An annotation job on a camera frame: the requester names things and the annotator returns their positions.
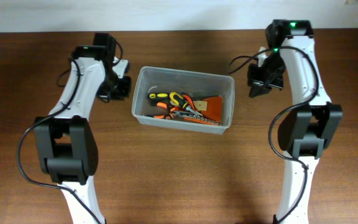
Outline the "red black cutting pliers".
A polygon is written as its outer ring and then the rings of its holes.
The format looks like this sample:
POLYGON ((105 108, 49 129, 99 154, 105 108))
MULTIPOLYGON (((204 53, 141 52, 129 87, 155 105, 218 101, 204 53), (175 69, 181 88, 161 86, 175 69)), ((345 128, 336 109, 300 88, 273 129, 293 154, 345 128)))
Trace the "red black cutting pliers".
POLYGON ((182 95, 182 97, 184 97, 184 99, 189 103, 189 105, 190 105, 191 108, 196 112, 196 114, 197 114, 198 116, 202 116, 202 114, 196 109, 195 104, 194 104, 193 100, 191 99, 191 97, 190 97, 187 93, 185 93, 185 92, 182 92, 181 95, 182 95))

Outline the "orange socket bit rail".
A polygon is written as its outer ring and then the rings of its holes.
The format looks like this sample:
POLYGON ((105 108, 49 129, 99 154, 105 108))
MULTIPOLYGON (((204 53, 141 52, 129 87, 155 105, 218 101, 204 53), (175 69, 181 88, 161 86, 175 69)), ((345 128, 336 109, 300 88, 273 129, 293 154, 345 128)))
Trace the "orange socket bit rail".
POLYGON ((197 116, 195 114, 183 115, 182 118, 184 120, 199 123, 199 124, 208 124, 208 125, 213 125, 213 126, 219 126, 220 125, 220 123, 215 121, 215 120, 208 119, 208 118, 205 118, 203 116, 197 116))

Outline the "yellow black screwdriver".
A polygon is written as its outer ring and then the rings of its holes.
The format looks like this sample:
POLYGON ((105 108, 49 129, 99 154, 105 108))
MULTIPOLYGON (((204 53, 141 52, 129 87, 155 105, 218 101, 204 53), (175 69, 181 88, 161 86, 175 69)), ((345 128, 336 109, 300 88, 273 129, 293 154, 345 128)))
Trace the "yellow black screwdriver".
POLYGON ((180 94, 178 94, 177 92, 171 92, 169 94, 169 98, 170 98, 170 103, 173 106, 179 107, 180 109, 182 109, 183 111, 189 112, 192 115, 195 116, 202 116, 202 114, 200 112, 197 112, 195 109, 193 109, 191 107, 191 105, 189 104, 189 102, 187 102, 184 97, 182 97, 180 94))

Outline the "clear plastic container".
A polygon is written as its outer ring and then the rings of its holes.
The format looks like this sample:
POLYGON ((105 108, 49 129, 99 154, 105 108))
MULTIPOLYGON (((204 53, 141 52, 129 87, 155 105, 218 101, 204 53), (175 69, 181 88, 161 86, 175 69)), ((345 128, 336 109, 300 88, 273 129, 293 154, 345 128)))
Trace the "clear plastic container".
POLYGON ((134 89, 132 115, 140 124, 162 128, 182 129, 211 134, 223 134, 232 123, 235 84, 233 77, 169 68, 143 67, 134 89), (183 119, 158 119, 166 110, 150 105, 149 93, 187 93, 192 100, 210 96, 223 97, 223 110, 218 125, 200 124, 183 119))

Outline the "orange black needle-nose pliers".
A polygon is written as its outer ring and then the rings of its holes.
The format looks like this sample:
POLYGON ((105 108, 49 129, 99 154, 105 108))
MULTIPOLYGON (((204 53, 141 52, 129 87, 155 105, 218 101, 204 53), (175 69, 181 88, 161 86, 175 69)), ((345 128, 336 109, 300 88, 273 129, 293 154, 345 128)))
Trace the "orange black needle-nose pliers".
POLYGON ((155 106, 164 109, 164 113, 148 114, 147 115, 148 117, 157 118, 157 119, 197 118, 197 115, 192 112, 181 110, 178 107, 163 102, 158 102, 155 104, 155 106))

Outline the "file yellow black handle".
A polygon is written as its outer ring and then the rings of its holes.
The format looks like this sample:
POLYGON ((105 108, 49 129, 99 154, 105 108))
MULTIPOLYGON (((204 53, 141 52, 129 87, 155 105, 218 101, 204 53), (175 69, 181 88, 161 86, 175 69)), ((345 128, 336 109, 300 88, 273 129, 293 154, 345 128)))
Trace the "file yellow black handle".
MULTIPOLYGON (((189 96, 192 100, 203 100, 205 98, 209 98, 209 96, 194 96, 194 95, 188 95, 185 92, 180 93, 182 97, 185 95, 189 96)), ((147 95, 148 100, 154 100, 154 101, 163 101, 163 100, 170 100, 170 94, 169 93, 149 93, 147 95)))

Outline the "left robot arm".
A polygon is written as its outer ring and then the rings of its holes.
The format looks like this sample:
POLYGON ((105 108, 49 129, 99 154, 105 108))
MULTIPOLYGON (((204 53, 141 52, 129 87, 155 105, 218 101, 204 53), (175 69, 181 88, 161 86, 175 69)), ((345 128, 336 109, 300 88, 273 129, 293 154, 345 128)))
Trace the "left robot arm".
POLYGON ((91 45, 77 46, 58 103, 34 123, 41 170, 50 176, 49 186, 63 192, 74 223, 106 221, 94 187, 98 148, 89 117, 96 99, 108 103, 129 96, 129 62, 116 55, 121 49, 113 36, 103 32, 95 33, 91 45))

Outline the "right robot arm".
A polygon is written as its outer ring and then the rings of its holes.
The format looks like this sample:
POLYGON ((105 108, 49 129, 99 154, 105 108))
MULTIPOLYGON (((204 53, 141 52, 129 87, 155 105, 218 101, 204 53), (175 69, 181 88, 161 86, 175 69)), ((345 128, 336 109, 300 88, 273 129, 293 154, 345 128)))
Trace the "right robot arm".
POLYGON ((284 160, 282 197, 274 223, 308 223, 308 203, 315 169, 330 145, 342 119, 342 108, 332 103, 324 89, 314 54, 310 21, 274 19, 265 30, 268 48, 254 55, 247 78, 249 96, 283 88, 288 74, 292 105, 279 112, 278 147, 273 152, 284 160))

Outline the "orange scraper wooden handle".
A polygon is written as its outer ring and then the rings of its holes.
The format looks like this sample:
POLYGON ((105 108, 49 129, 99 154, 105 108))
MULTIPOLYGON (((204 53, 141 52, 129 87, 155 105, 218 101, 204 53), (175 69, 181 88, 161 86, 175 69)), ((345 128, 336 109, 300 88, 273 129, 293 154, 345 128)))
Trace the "orange scraper wooden handle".
POLYGON ((210 96, 194 101, 195 108, 205 117, 221 122, 223 113, 223 97, 210 96))

